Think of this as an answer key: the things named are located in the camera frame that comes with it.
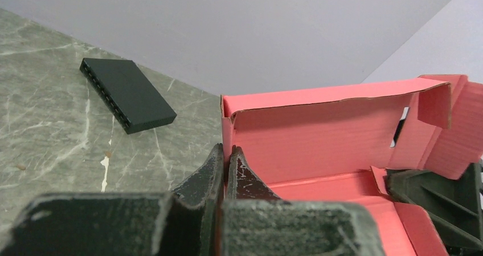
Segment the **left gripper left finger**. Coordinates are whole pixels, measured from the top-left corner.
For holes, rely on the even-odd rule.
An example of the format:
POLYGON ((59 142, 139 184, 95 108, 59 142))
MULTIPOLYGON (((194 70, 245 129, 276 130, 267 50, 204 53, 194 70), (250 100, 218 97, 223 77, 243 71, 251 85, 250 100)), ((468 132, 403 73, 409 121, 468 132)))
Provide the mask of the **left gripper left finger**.
POLYGON ((45 193, 21 210, 2 255, 215 255, 223 147, 171 191, 45 193))

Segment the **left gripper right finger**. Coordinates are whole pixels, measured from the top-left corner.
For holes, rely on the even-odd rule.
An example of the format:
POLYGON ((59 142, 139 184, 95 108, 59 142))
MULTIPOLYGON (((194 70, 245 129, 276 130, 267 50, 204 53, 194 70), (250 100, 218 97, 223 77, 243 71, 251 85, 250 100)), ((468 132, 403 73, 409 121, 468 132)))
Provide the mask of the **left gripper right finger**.
POLYGON ((362 205, 283 200, 249 167, 241 147, 232 149, 220 209, 221 255, 385 254, 362 205))

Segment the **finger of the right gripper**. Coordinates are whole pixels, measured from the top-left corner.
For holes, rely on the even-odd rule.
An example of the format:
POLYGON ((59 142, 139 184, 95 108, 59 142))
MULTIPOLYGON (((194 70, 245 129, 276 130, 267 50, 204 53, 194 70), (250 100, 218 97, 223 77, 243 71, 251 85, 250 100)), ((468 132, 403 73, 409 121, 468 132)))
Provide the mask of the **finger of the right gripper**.
POLYGON ((451 180, 429 170, 388 170, 384 178, 397 202, 421 206, 447 251, 482 251, 481 164, 451 180))

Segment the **red paper box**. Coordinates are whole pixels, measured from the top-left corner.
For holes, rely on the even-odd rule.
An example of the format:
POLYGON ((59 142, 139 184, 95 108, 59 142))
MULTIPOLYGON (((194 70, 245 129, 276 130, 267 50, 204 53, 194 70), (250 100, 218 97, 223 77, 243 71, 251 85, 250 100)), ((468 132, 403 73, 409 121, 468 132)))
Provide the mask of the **red paper box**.
POLYGON ((388 170, 456 180, 482 157, 482 84, 465 75, 222 96, 226 186, 233 147, 286 201, 351 202, 375 220, 384 255, 447 251, 429 214, 395 201, 388 170))

